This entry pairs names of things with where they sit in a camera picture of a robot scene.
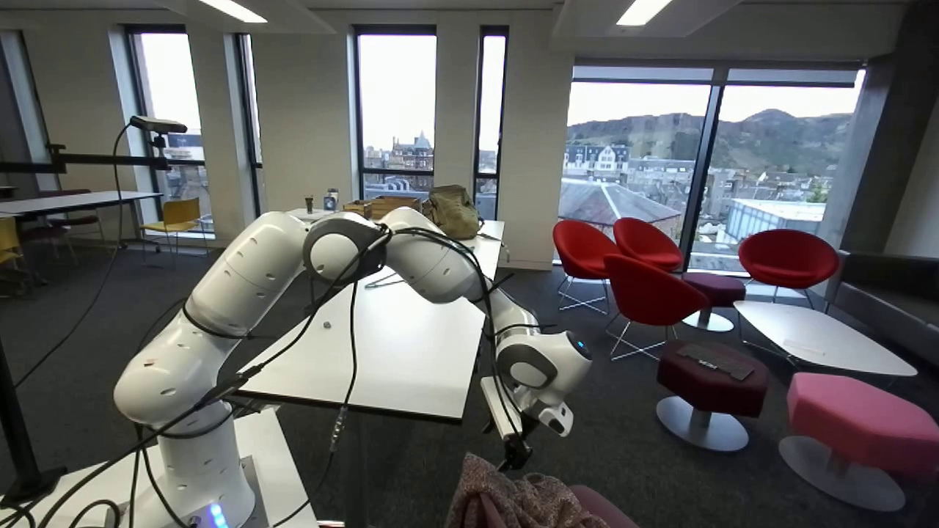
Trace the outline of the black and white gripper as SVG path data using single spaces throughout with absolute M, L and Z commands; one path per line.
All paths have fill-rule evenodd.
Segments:
M 567 436 L 576 426 L 576 413 L 570 410 L 567 403 L 556 404 L 542 404 L 521 388 L 508 391 L 496 375 L 485 375 L 477 381 L 489 422 L 487 429 L 502 441 L 502 470 L 521 470 L 534 450 L 529 442 L 529 435 L 537 426 L 546 426 Z

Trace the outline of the white robot base table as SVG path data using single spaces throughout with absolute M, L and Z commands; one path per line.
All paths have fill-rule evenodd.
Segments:
M 2 528 L 319 528 L 278 416 L 146 435 L 43 491 L 2 495 Z

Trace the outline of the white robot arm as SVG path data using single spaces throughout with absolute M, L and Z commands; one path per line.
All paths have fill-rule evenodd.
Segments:
M 460 241 L 426 213 L 399 206 L 377 219 L 338 210 L 267 210 L 253 219 L 185 296 L 172 319 L 134 351 L 113 384 L 118 410 L 154 432 L 163 476 L 134 501 L 141 528 L 200 528 L 222 520 L 244 528 L 254 491 L 244 472 L 232 388 L 219 367 L 295 279 L 313 281 L 313 306 L 350 285 L 394 271 L 427 303 L 467 300 L 489 319 L 496 369 L 482 379 L 489 422 L 514 460 L 524 458 L 534 422 L 573 429 L 567 395 L 589 359 L 567 332 L 546 334 L 482 272 Z

